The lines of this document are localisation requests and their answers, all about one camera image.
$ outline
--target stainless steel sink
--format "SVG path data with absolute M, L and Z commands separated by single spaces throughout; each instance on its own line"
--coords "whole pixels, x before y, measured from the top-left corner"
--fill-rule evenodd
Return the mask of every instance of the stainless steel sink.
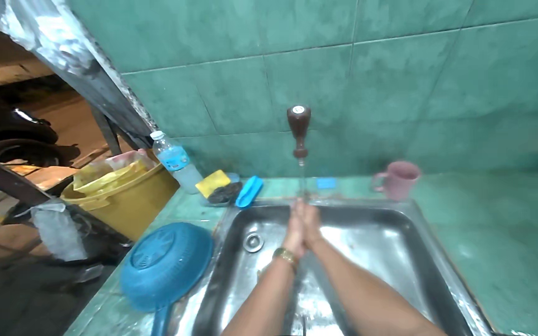
M 490 327 L 445 258 L 414 202 L 327 200 L 325 238 L 354 263 L 394 287 L 449 336 L 491 335 Z M 218 226 L 207 274 L 176 304 L 170 335 L 219 335 L 257 283 L 286 233 L 286 201 L 228 209 Z M 318 260 L 300 262 L 284 335 L 355 335 Z

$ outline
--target gold watch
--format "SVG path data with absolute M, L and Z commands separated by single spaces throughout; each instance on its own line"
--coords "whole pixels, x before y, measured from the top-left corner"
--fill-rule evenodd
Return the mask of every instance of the gold watch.
M 275 257 L 281 257 L 287 260 L 288 263 L 292 265 L 294 268 L 294 271 L 298 268 L 298 258 L 292 253 L 292 251 L 289 251 L 286 248 L 277 248 L 275 249 L 275 252 L 273 252 L 273 258 Z

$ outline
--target brown faucet handle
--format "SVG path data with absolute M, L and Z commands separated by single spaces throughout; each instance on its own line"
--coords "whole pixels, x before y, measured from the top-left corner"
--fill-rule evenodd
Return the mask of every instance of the brown faucet handle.
M 296 139 L 294 156 L 297 158 L 303 158 L 309 154 L 309 151 L 304 148 L 304 137 L 306 137 L 307 130 L 309 129 L 310 113 L 309 107 L 301 105 L 293 106 L 286 112 L 292 135 Z

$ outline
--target bottle label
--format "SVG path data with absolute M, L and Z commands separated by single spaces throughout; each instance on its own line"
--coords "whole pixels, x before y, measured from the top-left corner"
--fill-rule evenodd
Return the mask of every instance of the bottle label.
M 190 158 L 186 151 L 182 147 L 174 147 L 175 149 L 172 152 L 164 151 L 159 153 L 159 161 L 167 168 L 170 172 L 175 172 L 186 167 L 190 163 Z

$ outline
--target forearm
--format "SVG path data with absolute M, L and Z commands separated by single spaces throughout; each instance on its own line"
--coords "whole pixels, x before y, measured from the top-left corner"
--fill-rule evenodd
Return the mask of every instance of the forearm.
M 381 279 L 356 266 L 324 239 L 311 246 L 361 335 L 444 335 Z
M 279 335 L 293 281 L 292 265 L 274 258 L 221 335 Z

